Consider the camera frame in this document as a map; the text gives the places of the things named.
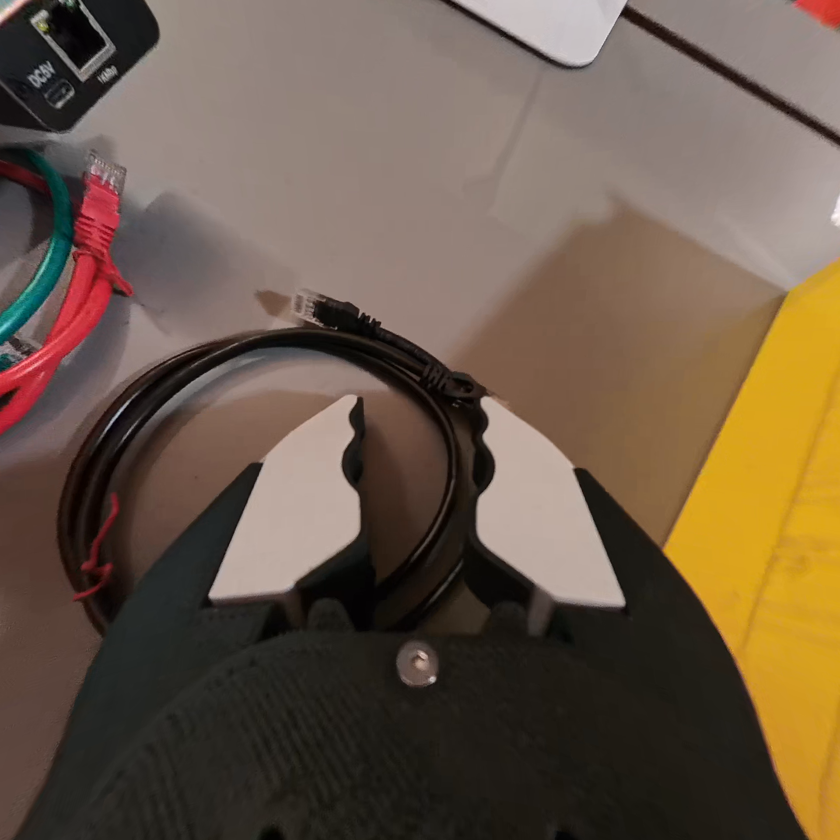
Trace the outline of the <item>red twist tie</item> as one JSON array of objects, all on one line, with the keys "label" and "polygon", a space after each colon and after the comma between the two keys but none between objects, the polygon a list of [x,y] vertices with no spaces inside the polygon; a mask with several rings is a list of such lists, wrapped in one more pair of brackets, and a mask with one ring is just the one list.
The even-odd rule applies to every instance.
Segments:
[{"label": "red twist tie", "polygon": [[101,552],[102,545],[120,511],[119,495],[116,492],[109,494],[108,504],[108,514],[105,519],[103,519],[99,530],[91,543],[87,558],[80,566],[80,572],[89,579],[91,584],[83,591],[77,592],[73,595],[72,601],[74,603],[85,602],[91,599],[111,580],[113,563],[110,561],[103,562],[101,559]]}]

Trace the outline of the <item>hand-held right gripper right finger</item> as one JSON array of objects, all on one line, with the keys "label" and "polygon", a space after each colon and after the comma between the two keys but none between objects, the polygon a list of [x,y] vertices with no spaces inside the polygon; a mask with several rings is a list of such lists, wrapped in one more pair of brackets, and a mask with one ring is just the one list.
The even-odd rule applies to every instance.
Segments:
[{"label": "hand-held right gripper right finger", "polygon": [[572,462],[494,396],[479,399],[472,436],[463,554],[471,593],[488,609],[513,603],[527,615],[622,611],[623,589]]}]

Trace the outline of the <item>white flat slab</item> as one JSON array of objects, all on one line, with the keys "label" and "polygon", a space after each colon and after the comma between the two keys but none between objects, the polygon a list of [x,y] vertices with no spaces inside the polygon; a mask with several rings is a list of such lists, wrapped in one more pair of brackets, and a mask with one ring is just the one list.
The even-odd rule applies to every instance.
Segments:
[{"label": "white flat slab", "polygon": [[561,67],[599,56],[626,1],[452,1],[465,14]]}]

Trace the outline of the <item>black ethernet splitter box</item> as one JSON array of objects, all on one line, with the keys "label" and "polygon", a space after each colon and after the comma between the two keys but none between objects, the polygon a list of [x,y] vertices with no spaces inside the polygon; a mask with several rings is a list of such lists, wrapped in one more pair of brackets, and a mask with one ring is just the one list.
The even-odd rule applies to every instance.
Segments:
[{"label": "black ethernet splitter box", "polygon": [[145,1],[2,1],[2,126],[68,132],[159,39]]}]

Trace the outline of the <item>large yellow plastic bin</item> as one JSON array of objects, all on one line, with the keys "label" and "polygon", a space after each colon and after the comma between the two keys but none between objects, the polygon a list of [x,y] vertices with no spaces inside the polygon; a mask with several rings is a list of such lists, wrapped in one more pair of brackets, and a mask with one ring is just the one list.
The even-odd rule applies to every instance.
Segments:
[{"label": "large yellow plastic bin", "polygon": [[839,264],[784,298],[665,552],[810,838],[839,838]]}]

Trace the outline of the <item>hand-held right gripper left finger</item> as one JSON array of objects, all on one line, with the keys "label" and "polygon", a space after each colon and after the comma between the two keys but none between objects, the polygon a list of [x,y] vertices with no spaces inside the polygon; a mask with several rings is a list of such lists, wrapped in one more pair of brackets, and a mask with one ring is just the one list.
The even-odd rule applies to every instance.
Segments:
[{"label": "hand-held right gripper left finger", "polygon": [[322,598],[371,608],[375,569],[363,522],[364,401],[346,395],[281,439],[259,464],[209,590],[214,606]]}]

